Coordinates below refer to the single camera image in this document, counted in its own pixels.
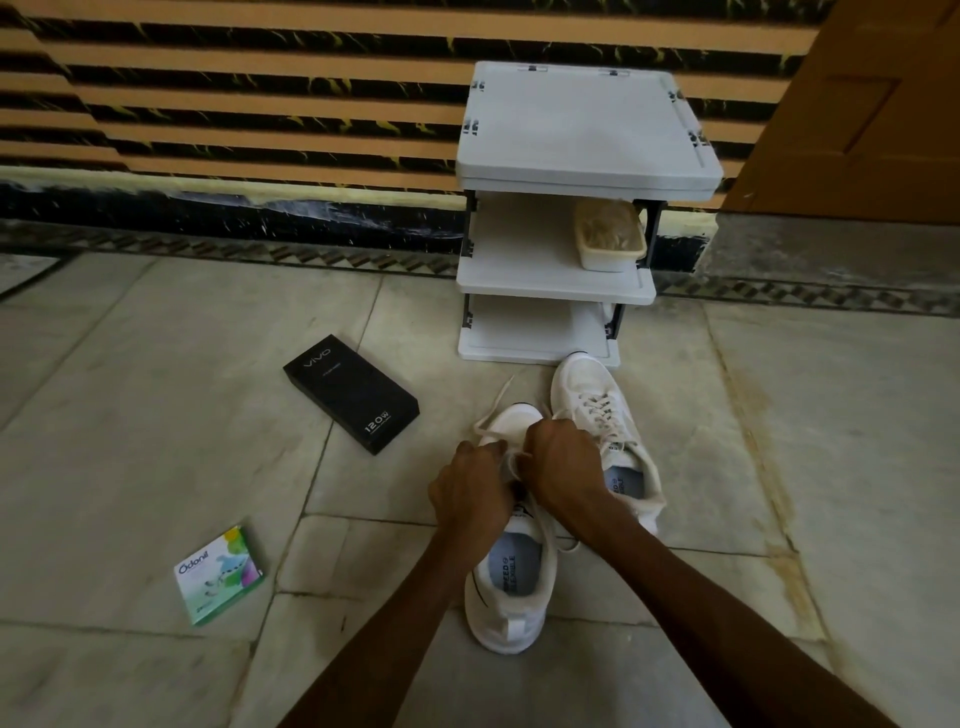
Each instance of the hand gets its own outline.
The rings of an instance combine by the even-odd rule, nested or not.
[[[514,512],[514,495],[500,481],[506,450],[503,440],[482,448],[460,443],[427,488],[437,512],[437,536],[464,550],[469,569],[487,555]]]
[[[537,502],[577,533],[576,521],[607,497],[600,449],[572,420],[540,420],[527,430],[516,468]]]

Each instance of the shoe rack shelf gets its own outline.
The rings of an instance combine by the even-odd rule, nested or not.
[[[584,351],[619,366],[624,306],[657,297],[649,261],[663,208],[707,199],[721,177],[670,74],[477,63],[457,150],[467,193],[460,355],[556,364]],[[647,255],[635,269],[581,266],[578,197],[646,210]]]

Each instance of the shoe insole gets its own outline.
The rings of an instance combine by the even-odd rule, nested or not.
[[[529,596],[540,579],[542,546],[525,533],[505,533],[490,549],[490,579],[510,596]]]
[[[633,468],[614,465],[603,471],[603,479],[607,483],[607,490],[619,493],[621,496],[643,498],[646,493],[643,487],[643,473]]]

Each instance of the vivo logo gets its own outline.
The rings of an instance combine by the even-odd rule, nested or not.
[[[390,413],[387,410],[383,410],[380,414],[373,418],[372,422],[364,427],[364,430],[369,434],[376,432],[381,425],[383,425],[387,420],[390,419]]]
[[[204,551],[196,559],[193,559],[191,561],[184,561],[182,564],[180,564],[180,568],[177,569],[177,573],[187,573],[188,571],[193,569],[195,566],[200,564],[206,558],[206,556],[207,556],[207,553],[206,551]]]
[[[312,359],[310,359],[308,362],[306,362],[306,364],[304,364],[303,366],[304,366],[304,367],[312,367],[314,364],[316,364],[318,361],[320,361],[321,359],[323,359],[323,358],[324,358],[325,356],[327,356],[328,354],[330,354],[330,349],[324,349],[322,352],[320,352],[320,356],[314,356]]]

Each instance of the odonil box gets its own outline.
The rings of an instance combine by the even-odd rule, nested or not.
[[[374,455],[420,413],[413,395],[336,336],[327,336],[283,371]]]
[[[174,575],[191,624],[212,618],[263,580],[238,525],[174,566]]]

